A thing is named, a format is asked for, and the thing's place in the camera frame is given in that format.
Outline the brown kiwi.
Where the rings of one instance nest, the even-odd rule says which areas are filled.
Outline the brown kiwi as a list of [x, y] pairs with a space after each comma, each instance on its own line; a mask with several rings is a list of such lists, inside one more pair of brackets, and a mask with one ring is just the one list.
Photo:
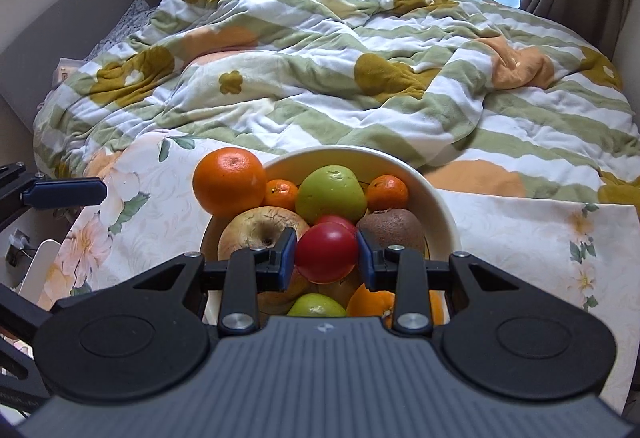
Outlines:
[[371, 232], [381, 247], [392, 244], [426, 252], [423, 227], [418, 217], [406, 209], [389, 209], [364, 215], [356, 224], [360, 230]]

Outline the large orange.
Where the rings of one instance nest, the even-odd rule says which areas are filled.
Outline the large orange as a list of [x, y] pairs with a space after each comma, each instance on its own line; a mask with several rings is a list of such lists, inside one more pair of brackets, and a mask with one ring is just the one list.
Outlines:
[[[448, 311], [444, 305], [444, 294], [429, 291], [434, 325], [448, 321]], [[392, 326], [395, 294], [389, 291], [369, 291], [363, 284], [352, 294], [346, 307], [348, 317], [379, 317], [386, 328]]]
[[198, 162], [192, 189], [200, 206], [217, 217], [235, 217], [260, 206], [266, 193], [266, 172], [254, 154], [224, 147]]

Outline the wrinkled red-yellow apple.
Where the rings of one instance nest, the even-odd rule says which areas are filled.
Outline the wrinkled red-yellow apple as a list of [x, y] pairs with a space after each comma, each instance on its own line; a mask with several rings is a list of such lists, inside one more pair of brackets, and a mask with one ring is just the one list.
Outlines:
[[235, 216], [221, 232], [217, 257], [227, 259], [239, 249], [273, 247], [284, 229], [295, 230], [299, 239], [309, 229], [308, 224], [293, 211], [277, 206], [259, 206]]

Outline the small mandarin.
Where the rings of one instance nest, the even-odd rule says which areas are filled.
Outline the small mandarin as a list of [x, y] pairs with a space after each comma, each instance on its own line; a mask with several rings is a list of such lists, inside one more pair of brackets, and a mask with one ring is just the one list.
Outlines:
[[405, 209], [409, 203], [409, 190], [400, 178], [385, 174], [367, 185], [366, 198], [371, 212]]
[[264, 206], [274, 206], [294, 211], [297, 196], [298, 187], [292, 183], [292, 181], [281, 178], [272, 179], [267, 181], [262, 204]]

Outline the small green apple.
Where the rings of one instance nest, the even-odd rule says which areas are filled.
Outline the small green apple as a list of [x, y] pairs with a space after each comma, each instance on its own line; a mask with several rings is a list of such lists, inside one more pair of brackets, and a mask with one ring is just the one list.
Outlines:
[[331, 297], [319, 293], [299, 296], [288, 310], [290, 317], [341, 318], [346, 309]]

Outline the small red tomato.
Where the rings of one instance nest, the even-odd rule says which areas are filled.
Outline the small red tomato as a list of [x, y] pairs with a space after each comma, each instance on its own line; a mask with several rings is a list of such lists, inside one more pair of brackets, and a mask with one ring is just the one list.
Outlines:
[[337, 215], [323, 215], [318, 218], [318, 221], [314, 223], [316, 226], [321, 224], [334, 224], [340, 225], [341, 227], [347, 229], [353, 235], [357, 232], [356, 226], [349, 221], [348, 219], [337, 216]]

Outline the floral white tablecloth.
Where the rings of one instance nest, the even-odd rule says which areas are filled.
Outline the floral white tablecloth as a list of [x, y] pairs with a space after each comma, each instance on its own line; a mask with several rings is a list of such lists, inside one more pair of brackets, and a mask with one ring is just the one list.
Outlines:
[[[194, 197], [192, 175], [218, 148], [213, 139], [151, 132], [123, 151], [98, 151], [89, 172], [106, 184], [106, 199], [75, 221], [42, 281], [39, 305], [111, 287], [196, 250], [209, 216]], [[422, 214], [430, 247], [446, 245], [434, 214], [447, 206], [459, 247], [584, 308], [611, 329], [617, 357], [602, 397], [623, 409], [639, 350], [639, 221], [632, 207], [433, 190], [404, 162], [367, 148], [311, 148], [283, 160], [262, 153], [260, 161], [292, 181], [335, 163], [362, 181], [390, 174], [416, 183], [427, 193]]]

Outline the grey headboard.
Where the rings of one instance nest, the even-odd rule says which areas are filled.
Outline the grey headboard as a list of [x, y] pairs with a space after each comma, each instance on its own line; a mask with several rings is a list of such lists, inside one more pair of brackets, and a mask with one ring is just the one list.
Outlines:
[[[62, 57], [81, 59], [134, 0], [58, 0], [1, 52], [1, 96], [27, 129]], [[155, 6], [160, 0], [145, 0]]]

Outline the striped floral duvet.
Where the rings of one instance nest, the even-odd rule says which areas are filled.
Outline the striped floral duvet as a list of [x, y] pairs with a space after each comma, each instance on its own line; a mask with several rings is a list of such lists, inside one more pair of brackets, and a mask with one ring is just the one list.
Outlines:
[[161, 0], [50, 91], [36, 163], [94, 174], [149, 132], [366, 147], [442, 189], [639, 203], [639, 132], [610, 59], [491, 0]]

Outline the patterned pillow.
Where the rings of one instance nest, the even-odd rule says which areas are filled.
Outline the patterned pillow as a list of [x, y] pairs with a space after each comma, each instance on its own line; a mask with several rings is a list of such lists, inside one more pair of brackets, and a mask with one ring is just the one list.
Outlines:
[[133, 0], [114, 27], [93, 46], [84, 61], [96, 58], [105, 50], [109, 50], [114, 45], [126, 40], [129, 35], [142, 29], [149, 22], [154, 12], [155, 7], [152, 7], [145, 0]]

